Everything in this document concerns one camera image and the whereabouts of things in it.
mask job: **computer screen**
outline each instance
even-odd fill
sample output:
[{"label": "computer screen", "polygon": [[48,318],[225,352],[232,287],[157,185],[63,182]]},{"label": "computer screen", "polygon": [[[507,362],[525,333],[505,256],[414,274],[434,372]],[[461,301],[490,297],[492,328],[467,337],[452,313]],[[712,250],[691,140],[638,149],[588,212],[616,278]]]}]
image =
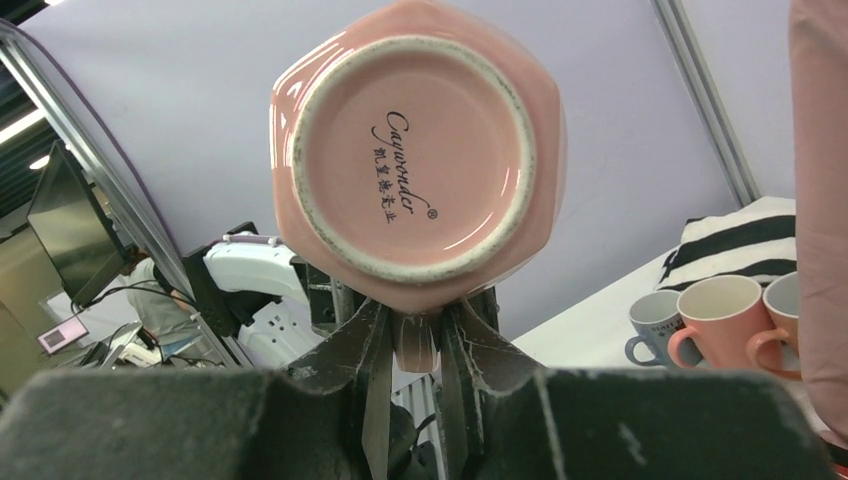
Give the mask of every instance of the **computer screen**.
[{"label": "computer screen", "polygon": [[126,265],[126,250],[82,169],[61,142],[50,150],[27,220],[71,300],[85,307]]},{"label": "computer screen", "polygon": [[54,354],[86,335],[88,329],[79,318],[73,317],[39,335],[38,343],[45,352]]}]

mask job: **gray mug handle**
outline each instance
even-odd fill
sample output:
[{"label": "gray mug handle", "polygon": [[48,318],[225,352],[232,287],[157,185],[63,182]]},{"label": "gray mug handle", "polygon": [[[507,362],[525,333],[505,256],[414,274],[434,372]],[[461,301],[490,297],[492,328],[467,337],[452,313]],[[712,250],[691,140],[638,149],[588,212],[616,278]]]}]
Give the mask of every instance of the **gray mug handle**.
[{"label": "gray mug handle", "polygon": [[640,367],[656,367],[662,365],[660,359],[656,357],[652,358],[651,360],[645,361],[636,358],[636,355],[633,354],[633,350],[636,348],[636,345],[639,345],[643,342],[645,342],[645,344],[647,345],[647,341],[638,335],[627,341],[627,343],[624,345],[624,355],[627,356],[627,359],[635,363],[636,365],[639,365]]}]

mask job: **pink mug handle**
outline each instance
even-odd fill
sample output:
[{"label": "pink mug handle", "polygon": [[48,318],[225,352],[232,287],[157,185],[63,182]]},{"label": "pink mug handle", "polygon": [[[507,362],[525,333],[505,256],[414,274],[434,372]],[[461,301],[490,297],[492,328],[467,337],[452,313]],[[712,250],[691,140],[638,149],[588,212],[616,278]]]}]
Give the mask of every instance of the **pink mug handle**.
[{"label": "pink mug handle", "polygon": [[801,380],[801,372],[798,370],[778,370],[769,368],[760,363],[760,349],[763,345],[769,342],[786,340],[789,340],[789,333],[780,327],[773,330],[766,330],[765,332],[760,332],[754,335],[745,345],[745,352],[748,354],[748,360],[750,360],[755,367],[771,372],[778,377],[783,377],[788,380]]},{"label": "pink mug handle", "polygon": [[694,340],[697,336],[698,331],[687,325],[674,332],[674,335],[668,339],[668,356],[671,357],[672,361],[674,361],[674,363],[678,366],[682,368],[697,368],[695,365],[689,365],[680,358],[680,344],[687,338],[692,338]]}]

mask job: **pink fabric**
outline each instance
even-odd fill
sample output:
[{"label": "pink fabric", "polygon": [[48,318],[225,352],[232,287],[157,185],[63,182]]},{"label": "pink fabric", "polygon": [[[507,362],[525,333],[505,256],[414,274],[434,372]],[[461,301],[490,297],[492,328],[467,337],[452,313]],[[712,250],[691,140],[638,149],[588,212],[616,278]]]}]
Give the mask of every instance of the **pink fabric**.
[{"label": "pink fabric", "polygon": [[848,1],[793,0],[799,350],[816,413],[848,440]]}]

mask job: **black and white striped fabric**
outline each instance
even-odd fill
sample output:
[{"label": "black and white striped fabric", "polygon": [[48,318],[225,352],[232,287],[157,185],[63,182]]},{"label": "black and white striped fabric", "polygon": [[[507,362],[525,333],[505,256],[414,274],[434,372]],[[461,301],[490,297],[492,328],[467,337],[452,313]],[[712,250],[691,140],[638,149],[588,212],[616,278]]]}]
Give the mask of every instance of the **black and white striped fabric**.
[{"label": "black and white striped fabric", "polygon": [[767,285],[796,269],[792,203],[687,221],[680,247],[663,264],[657,289],[683,291],[723,274],[744,275]]}]

